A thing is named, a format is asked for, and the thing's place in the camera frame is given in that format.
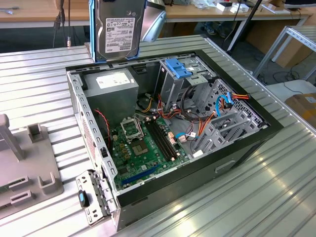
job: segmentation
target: wooden table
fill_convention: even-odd
[[[19,10],[14,10],[14,14],[10,15],[0,12],[0,28],[29,28],[29,27],[52,27],[58,10],[53,0],[0,0],[0,7],[18,6]],[[216,8],[198,9],[193,5],[188,6],[166,6],[167,23],[174,22],[204,22],[204,21],[233,21],[235,14],[231,12],[222,12]],[[239,13],[236,20],[241,24],[228,48],[236,41],[243,28],[250,11],[247,13]],[[294,11],[291,14],[275,15],[270,11],[263,9],[257,11],[253,20],[287,20],[300,19],[298,26],[302,26],[304,22],[312,14],[302,9],[300,12]],[[88,7],[85,10],[71,10],[71,25],[83,26],[89,25]]]

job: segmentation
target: hard drive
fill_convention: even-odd
[[[94,37],[97,61],[137,56],[145,2],[95,0]]]

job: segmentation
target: ribbed metal surface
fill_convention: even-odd
[[[313,236],[314,129],[306,127],[237,62],[200,36],[142,43],[140,52],[142,56],[153,56],[193,49],[203,49],[285,129],[245,164],[117,236]],[[64,67],[91,63],[87,50],[74,47],[9,53],[0,55],[0,62],[0,112],[9,116],[13,131],[35,122],[48,127],[65,188],[57,197],[0,220],[0,233],[40,237],[115,234],[110,219],[93,228],[87,225],[74,181],[92,165],[73,116]]]
[[[316,26],[291,26],[287,29],[287,33],[316,51]]]

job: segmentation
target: workbench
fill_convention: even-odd
[[[140,56],[202,49],[285,127],[241,166],[132,224],[116,236],[312,236],[316,221],[314,128],[215,43],[201,36],[141,43]],[[0,220],[14,236],[102,236],[109,218],[89,227],[75,177],[92,168],[74,117],[65,67],[92,63],[84,46],[0,54],[0,112],[16,132],[47,126],[63,194]]]
[[[19,10],[14,10],[14,14],[6,14],[0,12],[0,29],[1,28],[28,28],[28,27],[52,27],[55,17],[58,15],[53,0],[0,0],[0,7],[12,7],[18,6]],[[235,33],[235,36],[228,48],[231,49],[237,37],[239,36],[243,26],[246,23],[246,19],[249,16],[251,9],[248,12],[240,12],[236,18],[237,21],[241,21],[240,26]],[[235,14],[228,12],[222,12],[217,8],[210,8],[201,10],[194,5],[181,6],[173,5],[166,6],[167,20],[166,23],[175,22],[207,22],[207,21],[233,21]],[[288,20],[299,19],[298,26],[302,26],[305,21],[312,14],[302,9],[299,11],[293,11],[291,14],[276,15],[266,10],[258,10],[252,20]],[[84,26],[89,25],[89,12],[87,9],[72,9],[71,10],[71,25],[72,26]]]

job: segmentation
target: hard drive label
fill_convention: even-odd
[[[135,18],[107,18],[105,52],[121,52],[132,49]]]

